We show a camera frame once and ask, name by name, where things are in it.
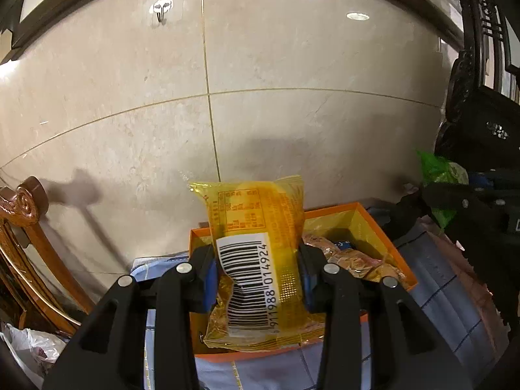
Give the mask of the green pea snack bag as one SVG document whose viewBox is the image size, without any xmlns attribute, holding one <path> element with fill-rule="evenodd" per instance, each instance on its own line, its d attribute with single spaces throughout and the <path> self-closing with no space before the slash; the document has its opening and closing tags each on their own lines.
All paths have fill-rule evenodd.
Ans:
<svg viewBox="0 0 520 390">
<path fill-rule="evenodd" d="M 433 152 L 417 150 L 421 162 L 423 184 L 429 186 L 433 183 L 442 184 L 469 184 L 467 171 L 455 162 L 436 156 Z M 432 213 L 439 227 L 444 230 L 454 218 L 454 210 L 432 208 Z"/>
</svg>

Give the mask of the clear bag brown pastry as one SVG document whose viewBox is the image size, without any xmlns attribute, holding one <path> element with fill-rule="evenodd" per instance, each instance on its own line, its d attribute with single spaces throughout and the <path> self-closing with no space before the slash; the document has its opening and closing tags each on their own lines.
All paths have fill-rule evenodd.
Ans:
<svg viewBox="0 0 520 390">
<path fill-rule="evenodd" d="M 379 283 L 384 277 L 393 277 L 399 283 L 405 282 L 405 275 L 399 268 L 386 262 L 385 259 L 379 260 L 360 252 L 348 240 L 336 244 L 310 233 L 304 234 L 302 240 L 308 246 L 319 248 L 327 262 L 346 269 L 355 278 Z"/>
</svg>

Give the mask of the yellow cake packet with barcode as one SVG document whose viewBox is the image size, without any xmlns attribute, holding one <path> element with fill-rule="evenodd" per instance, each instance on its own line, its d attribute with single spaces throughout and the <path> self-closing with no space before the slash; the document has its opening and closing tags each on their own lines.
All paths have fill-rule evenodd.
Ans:
<svg viewBox="0 0 520 390">
<path fill-rule="evenodd" d="M 301 176 L 189 187 L 205 204 L 219 264 L 204 344 L 262 352 L 321 338 L 324 317 L 306 309 L 297 263 L 304 226 Z"/>
</svg>

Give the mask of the blue checked tablecloth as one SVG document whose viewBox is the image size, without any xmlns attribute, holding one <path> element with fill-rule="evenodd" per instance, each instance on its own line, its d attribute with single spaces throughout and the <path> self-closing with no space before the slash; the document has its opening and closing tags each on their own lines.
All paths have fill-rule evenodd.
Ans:
<svg viewBox="0 0 520 390">
<path fill-rule="evenodd" d="M 414 300 L 473 385 L 479 385 L 507 348 L 507 333 L 488 334 L 475 304 L 419 220 L 394 244 L 418 279 L 411 291 Z M 260 358 L 215 362 L 198 358 L 197 373 L 206 389 L 314 389 L 322 349 L 322 343 L 312 343 Z"/>
</svg>

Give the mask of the white plastic shopping bag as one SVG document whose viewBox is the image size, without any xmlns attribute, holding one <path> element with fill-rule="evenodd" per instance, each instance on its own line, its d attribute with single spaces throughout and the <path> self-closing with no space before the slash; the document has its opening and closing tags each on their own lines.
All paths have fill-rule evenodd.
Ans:
<svg viewBox="0 0 520 390">
<path fill-rule="evenodd" d="M 5 322 L 1 324 L 1 337 L 17 361 L 43 378 L 66 346 L 66 342 L 55 334 L 30 328 L 18 329 Z"/>
</svg>

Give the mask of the dark carved wooden furniture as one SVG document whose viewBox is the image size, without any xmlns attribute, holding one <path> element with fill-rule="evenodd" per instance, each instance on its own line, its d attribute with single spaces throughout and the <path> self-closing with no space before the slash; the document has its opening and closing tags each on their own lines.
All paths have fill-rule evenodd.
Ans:
<svg viewBox="0 0 520 390">
<path fill-rule="evenodd" d="M 459 0 L 463 49 L 450 74 L 435 155 L 491 182 L 519 184 L 519 68 L 494 0 Z"/>
</svg>

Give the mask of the carved brown wooden chair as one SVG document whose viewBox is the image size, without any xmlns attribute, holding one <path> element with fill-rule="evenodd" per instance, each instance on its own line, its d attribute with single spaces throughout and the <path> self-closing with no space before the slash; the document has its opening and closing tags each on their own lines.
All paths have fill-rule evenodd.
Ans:
<svg viewBox="0 0 520 390">
<path fill-rule="evenodd" d="M 43 328 L 70 337 L 79 328 L 73 316 L 94 303 L 52 246 L 41 220 L 49 200 L 30 176 L 15 188 L 1 188 L 1 278 L 22 304 L 20 328 Z"/>
</svg>

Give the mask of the metal wall hook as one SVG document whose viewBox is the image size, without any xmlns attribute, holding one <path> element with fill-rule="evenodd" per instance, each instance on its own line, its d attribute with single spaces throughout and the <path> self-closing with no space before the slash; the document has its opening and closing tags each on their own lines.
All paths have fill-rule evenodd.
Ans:
<svg viewBox="0 0 520 390">
<path fill-rule="evenodd" d="M 174 7 L 173 0 L 157 0 L 151 4 L 149 12 L 156 17 L 160 24 L 165 20 L 166 13 Z"/>
</svg>

